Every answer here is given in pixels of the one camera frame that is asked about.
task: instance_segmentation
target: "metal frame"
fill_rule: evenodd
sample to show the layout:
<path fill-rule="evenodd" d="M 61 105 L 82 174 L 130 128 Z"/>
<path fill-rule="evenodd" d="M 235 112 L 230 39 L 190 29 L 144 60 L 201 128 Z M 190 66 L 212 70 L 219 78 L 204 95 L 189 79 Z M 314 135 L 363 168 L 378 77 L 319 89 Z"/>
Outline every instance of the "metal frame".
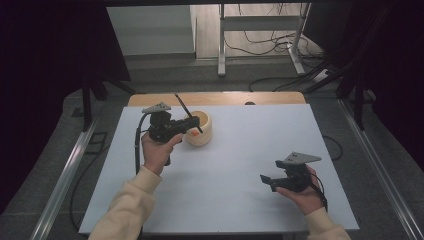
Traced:
<path fill-rule="evenodd" d="M 225 4 L 220 5 L 220 33 L 218 54 L 218 76 L 225 76 L 225 32 L 227 31 L 296 31 L 293 44 L 287 44 L 288 52 L 298 75 L 304 75 L 302 63 L 297 55 L 300 35 L 305 25 L 310 3 L 300 16 L 231 16 L 225 17 Z"/>
<path fill-rule="evenodd" d="M 35 229 L 30 239 L 47 239 L 59 209 L 62 206 L 63 200 L 65 199 L 66 193 L 68 192 L 69 186 L 71 185 L 74 175 L 81 162 L 82 156 L 84 155 L 88 142 L 93 135 L 94 129 L 98 122 L 97 116 L 103 108 L 103 105 L 103 102 L 96 102 L 94 105 L 93 121 L 89 125 L 87 131 L 81 132 L 80 136 L 78 137 L 74 149 L 72 150 L 71 155 L 66 162 L 62 174 L 60 175 L 56 186 L 50 195 L 49 201 L 47 202 L 47 205 L 44 208 L 38 223 L 35 225 Z"/>
<path fill-rule="evenodd" d="M 423 233 L 420 227 L 418 226 L 411 209 L 409 209 L 405 199 L 394 185 L 392 179 L 389 176 L 389 173 L 381 162 L 381 159 L 375 151 L 371 141 L 368 139 L 366 132 L 361 130 L 361 128 L 356 124 L 355 119 L 353 117 L 353 110 L 349 106 L 349 101 L 346 99 L 339 100 L 339 104 L 355 134 L 355 137 L 358 139 L 362 150 L 364 151 L 368 161 L 370 162 L 371 167 L 373 168 L 374 173 L 377 176 L 377 179 L 379 180 L 384 192 L 386 193 L 390 203 L 392 204 L 393 209 L 398 215 L 400 222 L 405 228 L 409 239 L 424 239 Z"/>

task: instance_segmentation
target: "wooden edge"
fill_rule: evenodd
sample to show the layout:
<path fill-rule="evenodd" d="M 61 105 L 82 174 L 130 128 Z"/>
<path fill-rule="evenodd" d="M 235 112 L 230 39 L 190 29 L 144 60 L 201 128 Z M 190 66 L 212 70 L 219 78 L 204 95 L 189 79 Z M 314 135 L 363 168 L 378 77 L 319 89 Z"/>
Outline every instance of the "wooden edge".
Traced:
<path fill-rule="evenodd" d="M 305 104 L 305 98 L 300 92 L 204 92 L 178 93 L 187 106 L 208 105 L 245 105 L 253 102 L 257 105 L 266 104 Z M 172 93 L 137 94 L 131 96 L 128 106 L 152 106 L 164 102 L 170 106 L 179 106 L 178 99 Z"/>

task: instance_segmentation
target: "person's left hand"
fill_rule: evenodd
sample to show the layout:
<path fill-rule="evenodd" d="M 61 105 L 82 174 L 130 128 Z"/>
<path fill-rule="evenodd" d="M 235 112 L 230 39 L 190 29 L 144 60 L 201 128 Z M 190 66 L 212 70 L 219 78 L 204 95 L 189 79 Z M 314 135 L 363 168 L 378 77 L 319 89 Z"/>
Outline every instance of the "person's left hand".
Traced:
<path fill-rule="evenodd" d="M 306 167 L 312 174 L 312 183 L 320 188 L 316 178 L 316 171 L 308 165 L 306 165 Z M 277 187 L 277 192 L 295 202 L 304 215 L 309 215 L 310 213 L 323 207 L 321 198 L 319 197 L 318 193 L 311 187 L 308 187 L 303 192 L 299 193 L 292 192 L 286 188 Z"/>
<path fill-rule="evenodd" d="M 167 143 L 155 142 L 150 138 L 149 132 L 141 137 L 141 145 L 143 146 L 144 167 L 152 171 L 156 175 L 160 175 L 163 166 L 168 161 L 169 155 L 174 146 L 181 142 L 183 134 L 177 134 Z"/>

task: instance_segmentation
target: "handheld controller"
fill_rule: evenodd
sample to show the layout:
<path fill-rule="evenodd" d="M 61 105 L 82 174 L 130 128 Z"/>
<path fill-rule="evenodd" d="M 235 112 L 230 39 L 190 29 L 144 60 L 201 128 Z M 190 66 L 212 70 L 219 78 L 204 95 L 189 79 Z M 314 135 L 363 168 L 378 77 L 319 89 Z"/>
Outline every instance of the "handheld controller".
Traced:
<path fill-rule="evenodd" d="M 285 169 L 287 178 L 271 179 L 264 175 L 260 175 L 260 177 L 262 182 L 268 184 L 273 192 L 276 191 L 277 187 L 286 188 L 293 192 L 303 192 L 308 187 L 311 187 L 317 192 L 323 206 L 328 210 L 327 198 L 324 192 L 312 182 L 312 174 L 306 167 L 306 163 L 320 160 L 320 157 L 292 152 L 285 160 L 275 161 L 278 168 Z"/>
<path fill-rule="evenodd" d="M 200 128 L 200 119 L 197 116 L 192 116 L 188 111 L 187 107 L 184 105 L 180 97 L 175 93 L 178 101 L 181 106 L 184 108 L 184 111 L 187 113 L 189 118 L 181 120 L 171 120 L 171 114 L 167 112 L 171 110 L 171 107 L 165 103 L 159 103 L 152 107 L 143 109 L 143 117 L 140 120 L 138 125 L 136 136 L 135 136 L 135 160 L 136 160 L 136 173 L 140 169 L 140 135 L 141 135 L 141 125 L 143 124 L 144 118 L 147 115 L 150 116 L 150 127 L 148 128 L 149 136 L 156 142 L 167 143 L 175 135 L 182 133 L 185 134 L 191 128 L 198 128 L 200 133 L 203 133 Z M 165 163 L 165 166 L 171 164 L 171 158 L 168 158 L 168 161 Z"/>

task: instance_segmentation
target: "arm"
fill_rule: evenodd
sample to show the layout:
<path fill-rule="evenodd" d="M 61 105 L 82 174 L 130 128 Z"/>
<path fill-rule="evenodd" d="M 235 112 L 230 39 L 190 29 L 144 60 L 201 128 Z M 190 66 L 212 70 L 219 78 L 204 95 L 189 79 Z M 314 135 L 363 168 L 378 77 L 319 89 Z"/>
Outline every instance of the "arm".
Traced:
<path fill-rule="evenodd" d="M 113 198 L 109 210 L 99 220 L 89 239 L 137 239 L 141 226 L 153 210 L 153 192 L 161 182 L 160 174 L 173 147 L 182 134 L 168 143 L 154 142 L 146 133 L 142 138 L 144 165 L 140 172 Z"/>
<path fill-rule="evenodd" d="M 308 170 L 316 176 L 315 170 L 308 166 Z M 319 187 L 318 180 L 312 177 L 312 183 Z M 311 187 L 300 193 L 285 188 L 277 188 L 277 192 L 291 199 L 305 215 L 309 228 L 309 240 L 350 239 L 341 225 L 336 225 L 330 219 L 318 194 Z"/>

